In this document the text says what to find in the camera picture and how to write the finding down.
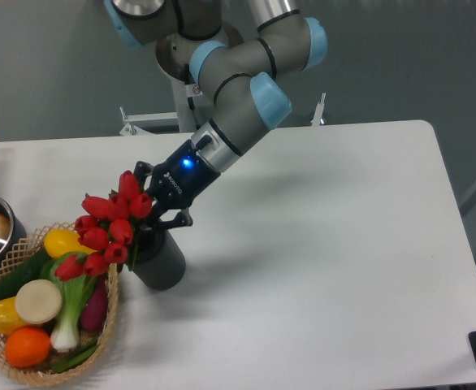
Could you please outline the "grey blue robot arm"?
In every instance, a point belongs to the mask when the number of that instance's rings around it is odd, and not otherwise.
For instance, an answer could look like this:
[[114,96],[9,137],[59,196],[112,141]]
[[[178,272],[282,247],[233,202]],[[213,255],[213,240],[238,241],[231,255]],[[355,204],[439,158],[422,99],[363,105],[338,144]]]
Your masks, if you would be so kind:
[[327,34],[295,1],[251,1],[257,38],[233,45],[218,1],[107,1],[120,38],[131,47],[169,41],[174,68],[210,100],[213,113],[165,162],[140,169],[153,199],[145,223],[192,224],[193,200],[291,113],[281,76],[323,61]]

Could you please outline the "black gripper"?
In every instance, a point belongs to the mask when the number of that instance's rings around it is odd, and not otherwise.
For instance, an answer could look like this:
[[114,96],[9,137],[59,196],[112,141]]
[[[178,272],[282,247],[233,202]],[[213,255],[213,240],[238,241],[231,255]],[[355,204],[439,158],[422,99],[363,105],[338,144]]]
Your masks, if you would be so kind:
[[[145,218],[145,228],[182,228],[193,225],[189,207],[193,200],[221,173],[216,171],[198,154],[198,148],[187,140],[165,162],[154,167],[148,162],[138,161],[134,176],[142,191],[151,177],[146,193],[153,198],[149,215]],[[163,215],[175,210],[168,220]]]

